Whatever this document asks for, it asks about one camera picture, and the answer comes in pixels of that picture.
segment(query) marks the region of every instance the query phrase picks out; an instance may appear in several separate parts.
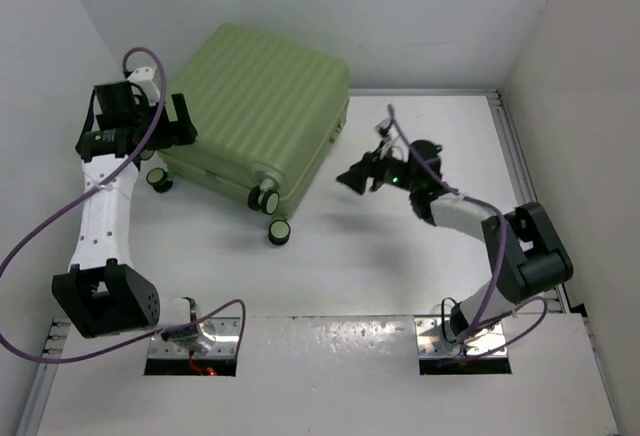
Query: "table surface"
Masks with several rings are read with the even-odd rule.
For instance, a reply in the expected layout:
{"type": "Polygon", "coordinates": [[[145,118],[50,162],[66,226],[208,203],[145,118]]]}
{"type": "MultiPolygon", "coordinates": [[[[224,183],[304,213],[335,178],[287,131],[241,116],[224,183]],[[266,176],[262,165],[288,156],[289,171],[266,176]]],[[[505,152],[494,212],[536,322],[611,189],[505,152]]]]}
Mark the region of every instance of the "table surface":
{"type": "MultiPolygon", "coordinates": [[[[266,242],[267,218],[237,203],[180,180],[163,195],[140,184],[131,216],[137,270],[204,310],[246,301],[238,375],[143,376],[148,343],[140,342],[58,368],[38,434],[584,436],[613,428],[577,315],[550,315],[515,345],[512,375],[419,375],[412,319],[402,315],[464,298],[486,282],[489,264],[479,242],[420,222],[405,193],[360,197],[334,182],[376,146],[373,126],[389,102],[411,138],[443,145],[447,181],[516,204],[482,96],[354,97],[281,248],[266,242]],[[290,317],[301,315],[331,317],[290,317]]],[[[507,336],[534,317],[505,322],[507,336]]],[[[72,331],[64,355],[124,337],[83,340],[72,331]]]]}
{"type": "Polygon", "coordinates": [[[406,192],[359,196],[335,182],[377,146],[373,127],[389,102],[412,140],[443,146],[450,184],[516,204],[484,96],[353,97],[341,137],[291,220],[289,243],[271,246],[267,216],[204,188],[176,179],[156,194],[140,183],[130,231],[136,270],[166,296],[196,297],[203,310],[237,297],[261,316],[417,314],[475,292],[490,276],[481,243],[418,220],[406,192]]]}

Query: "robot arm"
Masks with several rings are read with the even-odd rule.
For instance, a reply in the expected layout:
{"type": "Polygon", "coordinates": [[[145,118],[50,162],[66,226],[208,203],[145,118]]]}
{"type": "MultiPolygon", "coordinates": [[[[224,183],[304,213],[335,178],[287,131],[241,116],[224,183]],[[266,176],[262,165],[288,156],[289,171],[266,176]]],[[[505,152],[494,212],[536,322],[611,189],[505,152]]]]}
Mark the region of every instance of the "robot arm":
{"type": "MultiPolygon", "coordinates": [[[[133,268],[129,254],[131,196],[140,158],[112,182],[101,181],[133,153],[156,112],[159,91],[151,68],[138,68],[125,81],[96,86],[101,113],[93,131],[93,97],[76,146],[83,163],[85,191],[100,191],[84,202],[82,222],[69,271],[53,277],[52,292],[85,338],[195,319],[191,299],[162,298],[155,286],[133,268]]],[[[177,121],[166,108],[144,149],[166,149],[195,141],[196,130],[180,94],[172,95],[177,121]]]]}
{"type": "MultiPolygon", "coordinates": [[[[377,126],[382,137],[378,148],[338,176],[337,181],[363,195],[369,179],[371,191],[389,184],[409,192],[416,216],[432,226],[455,229],[481,241],[493,269],[500,244],[499,219],[489,209],[448,193],[410,153],[407,161],[396,159],[390,149],[390,123],[377,126]]],[[[430,141],[414,141],[411,146],[441,178],[442,147],[430,141]]],[[[531,296],[547,291],[571,278],[573,265],[551,221],[538,203],[528,203],[503,211],[506,228],[505,257],[497,286],[483,313],[484,321],[497,322],[531,296]]],[[[450,331],[458,336],[467,330],[478,312],[489,282],[458,303],[451,311],[450,331]]]]}

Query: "black wheel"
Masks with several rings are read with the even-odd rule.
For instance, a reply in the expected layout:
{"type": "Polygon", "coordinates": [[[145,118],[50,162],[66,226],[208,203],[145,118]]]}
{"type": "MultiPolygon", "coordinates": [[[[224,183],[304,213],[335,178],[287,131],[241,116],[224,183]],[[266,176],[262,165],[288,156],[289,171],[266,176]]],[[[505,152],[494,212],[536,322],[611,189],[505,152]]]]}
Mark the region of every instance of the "black wheel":
{"type": "Polygon", "coordinates": [[[162,168],[153,168],[147,173],[147,183],[156,193],[166,193],[173,186],[169,173],[162,168]]]}
{"type": "Polygon", "coordinates": [[[287,244],[291,236],[291,226],[282,219],[277,219],[269,225],[269,241],[276,246],[287,244]]]}
{"type": "Polygon", "coordinates": [[[260,186],[254,186],[249,191],[249,198],[247,198],[247,206],[252,211],[260,211],[260,186]]]}
{"type": "Polygon", "coordinates": [[[280,204],[280,195],[277,191],[270,189],[262,195],[260,200],[260,209],[264,214],[273,214],[280,204]]]}
{"type": "Polygon", "coordinates": [[[156,152],[153,149],[145,149],[140,152],[140,159],[142,161],[149,161],[156,152]]]}

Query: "wall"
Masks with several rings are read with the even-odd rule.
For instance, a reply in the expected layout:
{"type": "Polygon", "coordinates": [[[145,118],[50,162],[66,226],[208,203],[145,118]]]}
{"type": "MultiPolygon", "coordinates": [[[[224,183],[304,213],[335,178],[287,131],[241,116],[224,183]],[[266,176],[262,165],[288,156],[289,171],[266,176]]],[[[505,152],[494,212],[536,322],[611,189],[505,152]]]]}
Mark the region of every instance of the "wall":
{"type": "MultiPolygon", "coordinates": [[[[117,65],[78,0],[0,0],[0,253],[82,191],[73,151],[93,82],[117,65]]],[[[37,238],[0,283],[0,330],[42,349],[79,214],[37,238]]],[[[0,349],[0,435],[13,434],[35,365],[0,349]]]]}
{"type": "Polygon", "coordinates": [[[550,0],[506,90],[573,256],[625,431],[640,434],[640,0],[550,0]]]}
{"type": "Polygon", "coordinates": [[[349,61],[356,87],[502,87],[546,0],[82,0],[112,54],[145,41],[169,74],[222,22],[349,61]]]}

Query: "suitcase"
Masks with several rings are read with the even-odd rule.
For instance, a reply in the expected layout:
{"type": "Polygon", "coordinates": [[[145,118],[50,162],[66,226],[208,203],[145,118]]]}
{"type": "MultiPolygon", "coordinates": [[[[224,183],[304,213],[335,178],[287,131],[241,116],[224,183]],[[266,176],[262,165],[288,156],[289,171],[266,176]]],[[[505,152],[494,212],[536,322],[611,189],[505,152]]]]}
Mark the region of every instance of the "suitcase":
{"type": "Polygon", "coordinates": [[[286,243],[346,122],[346,62],[224,24],[170,82],[173,93],[184,94],[198,138],[161,152],[164,187],[175,174],[231,197],[271,216],[269,240],[286,243]]]}

